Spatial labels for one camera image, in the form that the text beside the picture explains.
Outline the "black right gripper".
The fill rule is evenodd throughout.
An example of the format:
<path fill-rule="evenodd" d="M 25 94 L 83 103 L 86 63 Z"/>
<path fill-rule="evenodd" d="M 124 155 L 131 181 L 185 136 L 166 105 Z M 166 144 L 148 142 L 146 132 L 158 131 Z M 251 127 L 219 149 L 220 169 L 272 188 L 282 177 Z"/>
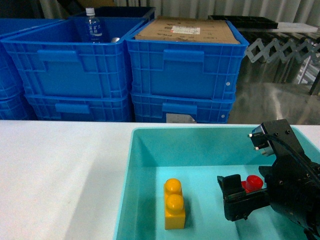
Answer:
<path fill-rule="evenodd" d="M 276 156 L 271 166 L 260 166 L 266 188 L 246 193 L 241 176 L 218 176 L 224 216 L 228 221 L 247 220 L 255 210 L 271 208 L 303 228 L 306 238 L 320 237 L 320 165 L 305 154 L 285 119 L 260 125 L 267 154 Z"/>

